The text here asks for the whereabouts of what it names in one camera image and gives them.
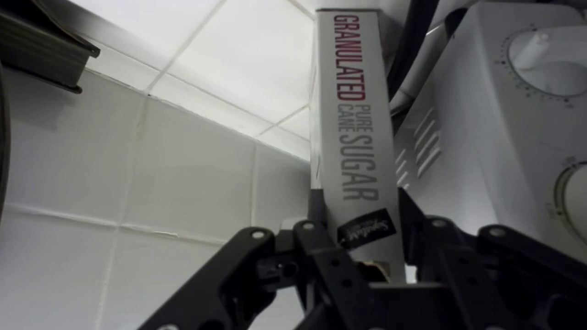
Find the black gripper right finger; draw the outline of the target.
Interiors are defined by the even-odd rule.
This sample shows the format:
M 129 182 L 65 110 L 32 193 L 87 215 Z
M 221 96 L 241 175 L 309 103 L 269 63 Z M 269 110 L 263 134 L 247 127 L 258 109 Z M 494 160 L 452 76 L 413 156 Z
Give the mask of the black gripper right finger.
M 587 268 L 505 226 L 421 222 L 421 330 L 587 330 Z

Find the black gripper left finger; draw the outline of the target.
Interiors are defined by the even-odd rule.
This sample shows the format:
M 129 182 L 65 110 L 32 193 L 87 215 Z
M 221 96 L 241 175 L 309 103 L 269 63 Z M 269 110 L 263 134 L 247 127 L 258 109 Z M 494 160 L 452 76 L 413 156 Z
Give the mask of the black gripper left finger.
M 241 230 L 138 330 L 248 330 L 298 274 L 292 230 Z

